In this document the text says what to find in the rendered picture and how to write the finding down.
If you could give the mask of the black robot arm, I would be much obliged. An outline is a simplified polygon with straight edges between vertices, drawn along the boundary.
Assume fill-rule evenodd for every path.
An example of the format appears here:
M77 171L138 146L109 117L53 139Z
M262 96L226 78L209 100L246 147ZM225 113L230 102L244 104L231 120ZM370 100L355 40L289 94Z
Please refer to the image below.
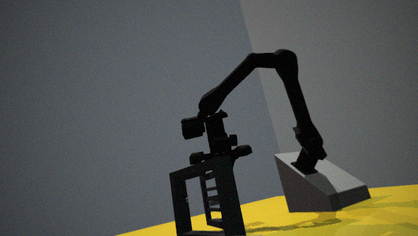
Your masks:
M245 60L220 85L203 95L198 104L200 112L196 117L182 119L183 137L187 140L203 136L205 127L207 134L212 131L225 130L222 118L228 117L228 115L222 110L216 112L227 95L255 68L275 69L284 83L297 121L297 127L292 128L295 132L295 138L302 147L297 161L290 164L305 175L318 172L314 167L318 160L324 160L327 157L327 153L322 147L323 139L311 122L299 85L297 57L294 52L286 49L279 49L274 53L248 54ZM224 133L224 135L211 138L210 150L230 151L232 146L237 146L236 134L231 134L229 137L227 137L227 133Z

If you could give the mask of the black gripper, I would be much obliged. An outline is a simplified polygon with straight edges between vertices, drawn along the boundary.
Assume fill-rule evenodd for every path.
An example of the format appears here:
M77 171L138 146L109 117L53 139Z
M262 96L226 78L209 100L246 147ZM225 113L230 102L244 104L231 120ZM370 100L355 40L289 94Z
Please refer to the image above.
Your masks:
M224 133L225 133L224 130L212 131L208 133L207 135L208 135L209 147L210 147L211 138L225 136ZM248 145L243 145L243 146L237 146L234 150L230 150L230 151L227 151L227 150L215 151L213 149L210 151L210 153L207 153L207 154L204 154L203 152L192 153L189 157L189 161L190 161L190 165L195 165L195 164L200 163L203 160L206 161L206 160L215 158L217 156L230 155L231 162L232 162L232 169L233 169L234 162L236 159L242 156L249 155L251 153L252 153L252 150L251 150L250 145L248 144Z

